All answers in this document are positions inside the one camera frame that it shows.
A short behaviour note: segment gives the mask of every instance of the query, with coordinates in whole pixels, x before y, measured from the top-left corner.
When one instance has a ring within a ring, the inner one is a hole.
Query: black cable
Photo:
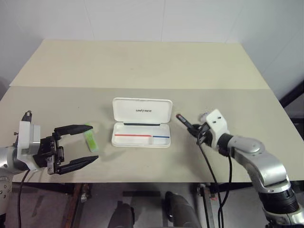
[[[228,156],[228,160],[229,160],[229,184],[232,182],[232,161],[231,161],[231,157]],[[220,213],[223,213],[223,207],[226,203],[226,200],[228,198],[228,195],[229,195],[229,190],[226,191],[226,194],[225,194],[225,197],[223,199],[223,202],[222,204],[219,206],[219,209],[218,209],[218,218],[219,218],[219,214]]]
[[[220,213],[218,214],[218,228],[224,228],[224,216],[223,216],[223,210],[222,210],[222,207],[221,207],[221,205],[222,205],[222,199],[221,199],[221,197],[220,197],[220,193],[219,193],[219,184],[218,184],[218,181],[217,181],[217,179],[215,178],[215,175],[214,175],[214,173],[213,173],[213,170],[212,170],[212,167],[211,167],[211,165],[210,165],[210,163],[209,163],[209,160],[208,160],[208,158],[207,158],[207,156],[206,156],[206,154],[205,154],[205,152],[204,152],[204,150],[203,150],[203,148],[202,148],[202,146],[201,146],[201,144],[200,144],[200,135],[201,135],[201,132],[199,132],[198,133],[198,136],[197,136],[197,142],[198,142],[198,146],[199,146],[199,148],[200,148],[200,151],[202,152],[202,154],[203,154],[203,156],[204,156],[204,158],[205,158],[205,161],[206,161],[206,163],[207,163],[207,166],[208,166],[208,168],[209,168],[209,171],[210,171],[210,173],[211,173],[211,176],[212,176],[212,178],[213,178],[213,180],[214,180],[214,184],[215,184],[215,187],[216,187],[216,189],[217,189],[217,195],[218,195],[218,202],[219,202],[219,210],[220,210]]]
[[[24,174],[24,176],[22,178],[22,181],[20,183],[20,186],[19,186],[19,193],[18,193],[18,227],[19,228],[21,228],[21,212],[20,212],[21,190],[22,190],[22,186],[23,186],[24,180],[27,177],[28,173],[29,173],[29,170]]]

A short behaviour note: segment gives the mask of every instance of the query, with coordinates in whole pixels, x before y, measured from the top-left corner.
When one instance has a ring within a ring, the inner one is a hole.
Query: person
[[[194,209],[181,195],[166,192],[164,204],[167,218],[175,227],[202,228]],[[134,209],[129,204],[118,201],[108,228],[133,228],[133,226]]]

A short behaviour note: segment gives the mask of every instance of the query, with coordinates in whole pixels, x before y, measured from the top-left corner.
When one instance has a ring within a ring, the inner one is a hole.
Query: red line
[[[115,134],[115,136],[141,136],[141,137],[152,137],[148,134]]]

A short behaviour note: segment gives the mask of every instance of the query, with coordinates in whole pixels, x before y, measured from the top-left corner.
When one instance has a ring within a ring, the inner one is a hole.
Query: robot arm
[[[247,170],[270,228],[304,225],[304,211],[297,203],[285,167],[260,141],[229,134],[227,122],[217,109],[199,117],[203,125],[191,125],[180,114],[176,117],[193,136],[199,134],[200,143],[230,155]]]
[[[40,126],[31,123],[32,113],[27,111],[19,123],[19,133],[12,146],[0,147],[0,228],[4,227],[12,179],[25,170],[47,167],[48,174],[65,174],[79,170],[95,161],[98,156],[83,157],[64,162],[64,150],[59,146],[62,135],[79,134],[92,129],[88,125],[69,125],[55,128],[51,136],[40,139]]]

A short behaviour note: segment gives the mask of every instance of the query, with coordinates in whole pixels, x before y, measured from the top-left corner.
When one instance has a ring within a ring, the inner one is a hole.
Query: blue line
[[[170,138],[169,136],[153,135],[153,138]]]

